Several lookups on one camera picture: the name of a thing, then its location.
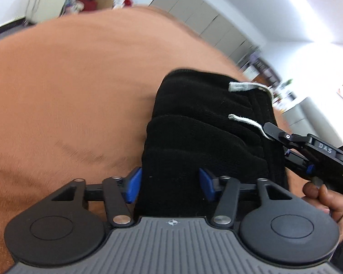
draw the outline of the ribbed rubber surface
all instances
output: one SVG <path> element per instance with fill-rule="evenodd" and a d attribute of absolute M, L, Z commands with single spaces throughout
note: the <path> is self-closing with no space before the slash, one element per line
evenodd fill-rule
<path fill-rule="evenodd" d="M 233 232 L 210 227 L 202 218 L 143 217 L 128 229 L 116 229 L 103 248 L 87 259 L 57 269 L 21 263 L 9 274 L 330 274 L 330 264 L 284 269 L 256 259 Z"/>

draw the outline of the blue clamp pad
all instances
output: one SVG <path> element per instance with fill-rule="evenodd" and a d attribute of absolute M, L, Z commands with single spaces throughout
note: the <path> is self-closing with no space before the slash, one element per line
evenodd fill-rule
<path fill-rule="evenodd" d="M 209 202 L 217 201 L 222 194 L 219 179 L 206 169 L 199 169 L 199 183 Z"/>
<path fill-rule="evenodd" d="M 127 204 L 136 201 L 141 187 L 142 168 L 136 167 L 123 179 L 122 196 Z"/>
<path fill-rule="evenodd" d="M 315 165 L 309 165 L 308 168 L 306 169 L 306 174 L 312 175 L 314 172 L 315 172 Z"/>

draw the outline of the logo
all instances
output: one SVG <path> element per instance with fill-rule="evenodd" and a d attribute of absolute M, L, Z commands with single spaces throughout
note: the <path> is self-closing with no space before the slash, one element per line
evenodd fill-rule
<path fill-rule="evenodd" d="M 329 148 L 329 146 L 319 143 L 319 148 L 322 148 L 323 150 L 327 151 L 328 153 L 331 153 L 332 149 Z"/>
<path fill-rule="evenodd" d="M 172 225 L 172 226 L 175 226 L 175 225 L 179 224 L 179 221 L 176 221 L 175 219 L 172 219 L 172 220 L 168 221 L 168 224 Z"/>

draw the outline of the black clamp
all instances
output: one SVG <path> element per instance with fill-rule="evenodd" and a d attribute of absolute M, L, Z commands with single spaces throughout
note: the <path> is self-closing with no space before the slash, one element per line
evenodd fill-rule
<path fill-rule="evenodd" d="M 207 199 L 219 202 L 210 225 L 238 232 L 243 243 L 265 260 L 311 264 L 327 259 L 335 250 L 339 229 L 333 219 L 270 180 L 242 184 L 205 169 L 199 170 L 199 176 Z M 242 201 L 257 206 L 237 221 Z"/>
<path fill-rule="evenodd" d="M 290 135 L 272 123 L 265 123 L 263 130 L 285 147 L 287 168 L 306 180 L 325 183 L 343 194 L 343 146 L 336 148 L 312 134 Z"/>
<path fill-rule="evenodd" d="M 142 169 L 86 185 L 74 179 L 13 218 L 4 239 L 15 261 L 35 266 L 71 264 L 94 252 L 113 228 L 134 225 L 127 203 L 136 200 Z M 104 201 L 107 222 L 88 211 L 88 201 Z"/>

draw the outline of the human hand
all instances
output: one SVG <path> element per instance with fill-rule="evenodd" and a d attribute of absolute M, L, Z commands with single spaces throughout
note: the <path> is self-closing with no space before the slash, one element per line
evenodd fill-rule
<path fill-rule="evenodd" d="M 313 205 L 314 207 L 324 211 L 325 213 L 329 214 L 330 210 L 332 210 L 331 217 L 334 219 L 335 222 L 338 220 L 339 226 L 339 242 L 343 241 L 343 195 L 328 190 L 325 185 L 322 185 L 318 188 L 311 182 L 308 182 L 303 187 L 303 193 L 305 197 L 302 197 L 303 200 L 308 202 L 309 204 Z"/>

